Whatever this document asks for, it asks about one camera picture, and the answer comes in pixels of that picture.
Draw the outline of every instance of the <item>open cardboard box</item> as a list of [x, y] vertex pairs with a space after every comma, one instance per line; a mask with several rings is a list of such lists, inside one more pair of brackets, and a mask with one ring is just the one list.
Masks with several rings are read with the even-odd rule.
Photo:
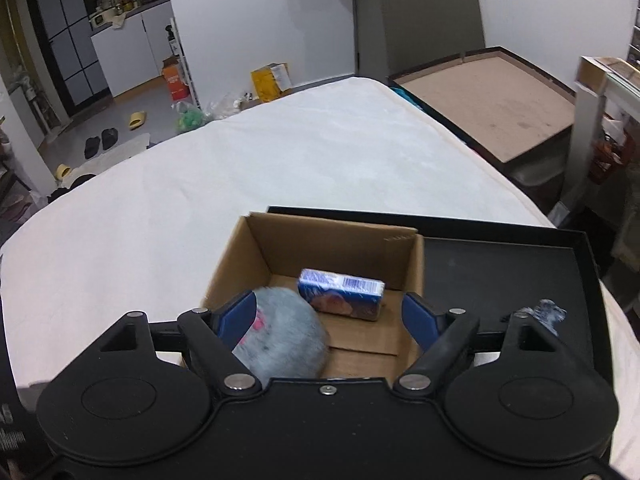
[[319, 313], [330, 346], [322, 376], [391, 382], [420, 355], [400, 309], [405, 292], [422, 293], [423, 252], [414, 228], [252, 213], [239, 219], [202, 306], [216, 310], [260, 286], [297, 292], [305, 268], [381, 280], [377, 321]]

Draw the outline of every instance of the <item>barcode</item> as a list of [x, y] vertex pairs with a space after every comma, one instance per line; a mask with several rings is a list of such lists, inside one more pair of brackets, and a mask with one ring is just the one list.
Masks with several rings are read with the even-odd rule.
[[361, 280], [359, 278], [345, 277], [342, 280], [342, 286], [344, 288], [350, 288], [351, 290], [357, 290], [359, 292], [373, 293], [373, 292], [376, 292], [376, 289], [378, 288], [378, 283], [372, 282], [370, 280]]

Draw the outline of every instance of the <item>black door frame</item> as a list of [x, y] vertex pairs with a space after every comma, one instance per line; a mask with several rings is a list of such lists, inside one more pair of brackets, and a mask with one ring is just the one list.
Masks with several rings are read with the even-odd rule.
[[36, 38], [38, 40], [38, 45], [40, 46], [40, 51], [42, 53], [42, 57], [44, 58], [44, 62], [47, 65], [47, 70], [49, 71], [49, 75], [53, 81], [53, 86], [55, 86], [56, 91], [60, 97], [60, 101], [62, 101], [62, 105], [65, 108], [66, 113], [71, 117], [72, 115], [78, 113], [80, 110], [87, 108], [91, 104], [99, 101], [103, 97], [110, 94], [109, 88], [105, 88], [104, 90], [100, 90], [97, 94], [92, 95], [88, 99], [85, 99], [80, 104], [75, 104], [69, 90], [66, 88], [66, 83], [62, 74], [60, 73], [60, 69], [58, 67], [58, 62], [53, 54], [53, 49], [51, 48], [51, 44], [49, 43], [49, 37], [47, 36], [47, 31], [44, 27], [44, 22], [42, 21], [42, 16], [40, 15], [40, 7], [38, 6], [38, 0], [27, 0], [27, 6], [29, 7], [29, 14], [31, 15], [31, 22], [33, 23], [33, 30], [36, 33]]

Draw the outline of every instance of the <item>black slipper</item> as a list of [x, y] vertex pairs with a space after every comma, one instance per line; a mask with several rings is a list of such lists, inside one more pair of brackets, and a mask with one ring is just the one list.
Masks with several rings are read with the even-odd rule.
[[118, 131], [115, 128], [107, 128], [102, 131], [102, 149], [108, 150], [118, 142]]
[[100, 150], [100, 137], [89, 137], [84, 144], [84, 158], [89, 160]]

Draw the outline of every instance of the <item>blue tissue package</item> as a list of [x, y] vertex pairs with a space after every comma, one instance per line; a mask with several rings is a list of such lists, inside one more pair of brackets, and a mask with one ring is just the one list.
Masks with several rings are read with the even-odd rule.
[[378, 280], [304, 269], [298, 278], [300, 296], [318, 312], [375, 321], [385, 284]]

